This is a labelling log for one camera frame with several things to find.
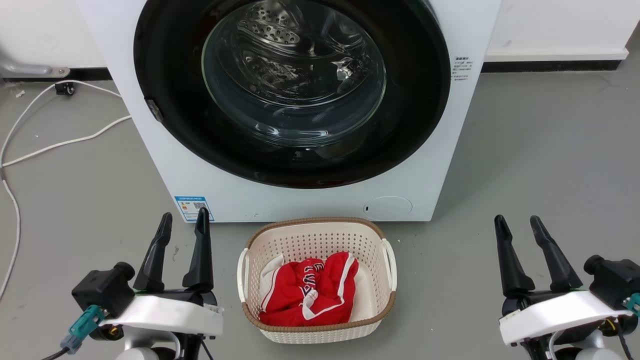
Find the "white plastic basket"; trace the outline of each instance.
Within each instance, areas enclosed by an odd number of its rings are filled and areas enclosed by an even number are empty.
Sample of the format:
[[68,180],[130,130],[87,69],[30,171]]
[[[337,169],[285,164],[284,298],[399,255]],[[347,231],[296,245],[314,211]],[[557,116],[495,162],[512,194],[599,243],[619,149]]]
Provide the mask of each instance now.
[[[360,266],[351,321],[337,325],[282,327],[259,320],[260,272],[276,256],[285,262],[326,259],[348,251]],[[366,281],[358,282],[358,276]],[[240,254],[238,295],[247,319],[271,341],[286,344],[333,343],[367,336],[388,315],[396,299],[396,258],[382,230],[361,218],[306,218],[269,224]]]

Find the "white cable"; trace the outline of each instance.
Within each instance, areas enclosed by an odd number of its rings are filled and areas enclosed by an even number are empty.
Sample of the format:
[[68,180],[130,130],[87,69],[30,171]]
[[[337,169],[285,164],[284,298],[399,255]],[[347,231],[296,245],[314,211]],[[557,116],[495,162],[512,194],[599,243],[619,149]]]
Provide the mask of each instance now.
[[41,93],[38,94],[38,96],[36,96],[27,106],[26,109],[24,109],[24,111],[22,112],[22,114],[20,114],[20,116],[18,117],[18,120],[15,121],[15,123],[13,124],[13,127],[11,128],[11,130],[9,131],[9,133],[6,136],[6,139],[4,139],[4,144],[2,145],[2,148],[0,149],[0,174],[2,174],[3,177],[3,184],[4,184],[4,188],[6,189],[6,192],[9,193],[9,197],[11,198],[11,200],[13,201],[13,207],[15,208],[15,217],[16,217],[16,231],[15,231],[15,248],[13,249],[13,256],[11,257],[11,262],[9,263],[9,269],[7,270],[6,276],[4,277],[4,281],[2,284],[2,288],[0,288],[0,300],[2,300],[2,297],[4,296],[4,291],[6,290],[6,287],[9,283],[9,278],[11,277],[11,273],[13,272],[13,266],[15,265],[15,260],[18,257],[18,248],[20,247],[20,209],[18,208],[18,202],[15,200],[15,197],[13,196],[13,193],[11,192],[11,190],[9,189],[9,184],[7,184],[6,179],[4,178],[4,167],[7,167],[9,165],[18,163],[22,160],[26,160],[28,158],[32,158],[33,156],[36,156],[38,154],[41,154],[45,151],[54,149],[56,147],[60,147],[62,145],[66,145],[69,143],[74,143],[74,142],[81,142],[81,141],[85,141],[85,140],[89,140],[92,138],[95,138],[96,136],[99,136],[100,134],[102,134],[103,132],[107,131],[108,129],[110,129],[111,127],[113,127],[116,124],[119,124],[127,119],[131,119],[131,116],[126,116],[123,118],[120,118],[112,123],[110,123],[109,125],[107,125],[104,129],[98,131],[97,133],[91,135],[91,136],[87,136],[84,138],[80,138],[80,139],[75,139],[75,140],[69,140],[66,142],[61,142],[61,143],[57,143],[55,145],[51,145],[48,146],[42,150],[38,150],[36,152],[32,152],[31,154],[25,155],[21,158],[17,158],[16,160],[13,161],[9,161],[7,163],[3,163],[4,161],[4,151],[6,149],[6,146],[9,144],[9,140],[11,139],[11,135],[13,134],[13,132],[15,131],[15,128],[18,126],[18,124],[20,123],[20,120],[22,120],[24,114],[27,113],[27,111],[29,111],[29,109],[32,107],[32,105],[47,91],[49,91],[50,89],[54,88],[57,84],[62,84],[62,83],[76,83],[76,84],[83,84],[89,87],[92,87],[94,89],[97,90],[102,90],[104,92],[107,92],[111,95],[115,95],[117,97],[122,97],[120,96],[120,94],[115,93],[111,90],[107,90],[105,88],[101,88],[99,86],[95,86],[95,85],[91,85],[89,83],[85,83],[84,81],[78,81],[78,80],[63,80],[63,81],[59,81],[51,86],[48,86],[46,89],[42,90]]
[[554,345],[556,344],[556,340],[564,333],[564,330],[558,330],[551,335],[549,338],[549,348],[547,350],[547,359],[557,360],[556,351],[554,350]]
[[107,131],[108,129],[111,129],[113,126],[115,126],[115,125],[117,125],[117,124],[119,124],[119,123],[121,123],[121,122],[123,122],[123,121],[125,121],[125,120],[129,120],[129,119],[131,119],[131,116],[121,117],[121,118],[119,118],[118,120],[116,120],[116,121],[114,121],[114,122],[110,123],[109,125],[105,126],[105,127],[104,127],[104,129],[102,129],[102,130],[98,131],[97,133],[95,133],[95,134],[93,134],[93,135],[91,135],[91,136],[86,136],[86,137],[84,137],[84,138],[73,139],[73,140],[69,140],[69,141],[66,141],[66,142],[57,143],[57,144],[55,144],[55,145],[47,146],[47,147],[46,147],[46,148],[44,148],[44,149],[40,149],[40,150],[38,150],[38,151],[36,151],[36,152],[32,152],[31,154],[25,155],[25,156],[23,156],[23,157],[21,157],[21,158],[17,158],[16,160],[11,160],[11,161],[9,161],[9,162],[7,162],[7,163],[4,163],[4,164],[2,164],[2,166],[3,166],[3,167],[7,167],[7,166],[9,166],[9,165],[13,165],[13,164],[15,164],[15,163],[19,163],[19,162],[20,162],[20,161],[22,161],[22,160],[26,160],[26,159],[28,159],[28,158],[32,158],[33,156],[36,156],[36,155],[38,155],[38,154],[41,154],[41,153],[43,153],[43,152],[45,152],[45,151],[49,151],[49,150],[51,150],[51,149],[55,149],[55,148],[57,148],[57,147],[61,147],[62,145],[67,145],[67,144],[74,143],[74,142],[83,142],[83,141],[85,141],[85,140],[90,140],[90,139],[92,139],[92,138],[96,138],[96,137],[98,137],[99,135],[101,135],[103,132]]
[[6,272],[6,276],[4,277],[4,281],[2,283],[2,288],[0,288],[0,300],[2,300],[2,296],[4,295],[4,289],[6,289],[6,285],[9,283],[9,278],[11,277],[11,272],[13,271],[13,265],[15,264],[15,259],[18,257],[18,247],[20,247],[20,209],[18,208],[18,202],[15,200],[13,193],[9,190],[9,185],[6,183],[6,180],[2,180],[4,184],[4,188],[6,192],[9,193],[9,197],[13,201],[13,207],[15,208],[15,217],[18,219],[16,221],[16,229],[15,229],[15,248],[13,249],[13,256],[11,257],[11,262],[9,263],[9,270]]

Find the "washing machine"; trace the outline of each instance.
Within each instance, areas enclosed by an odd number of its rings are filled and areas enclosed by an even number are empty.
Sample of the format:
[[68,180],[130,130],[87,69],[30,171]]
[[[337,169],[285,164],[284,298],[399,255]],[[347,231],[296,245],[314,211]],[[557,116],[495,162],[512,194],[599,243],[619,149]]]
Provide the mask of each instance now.
[[500,7],[77,2],[186,222],[431,220]]

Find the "washing machine door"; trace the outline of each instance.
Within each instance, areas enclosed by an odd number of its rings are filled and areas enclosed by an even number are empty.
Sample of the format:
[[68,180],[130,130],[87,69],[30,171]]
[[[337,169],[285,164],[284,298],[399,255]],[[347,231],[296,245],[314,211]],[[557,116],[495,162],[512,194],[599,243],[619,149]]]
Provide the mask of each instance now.
[[134,61],[151,112],[188,149],[293,188],[404,161],[438,124],[451,78],[420,0],[149,0]]

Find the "black baseboard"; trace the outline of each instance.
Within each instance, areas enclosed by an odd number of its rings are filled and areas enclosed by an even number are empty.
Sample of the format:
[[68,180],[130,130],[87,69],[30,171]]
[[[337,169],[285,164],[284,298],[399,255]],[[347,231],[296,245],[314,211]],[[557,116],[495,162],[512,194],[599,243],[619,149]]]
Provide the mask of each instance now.
[[11,78],[4,79],[7,83],[57,83],[63,80],[104,81],[113,80],[109,70],[105,67],[71,69],[64,78]]
[[[487,62],[482,72],[556,72],[556,71],[614,71],[622,60],[584,60],[584,61],[502,61]],[[73,79],[80,81],[112,80],[107,68],[71,69],[65,78],[22,78],[5,79],[8,83],[55,83]]]
[[486,62],[482,72],[614,71],[622,60]]

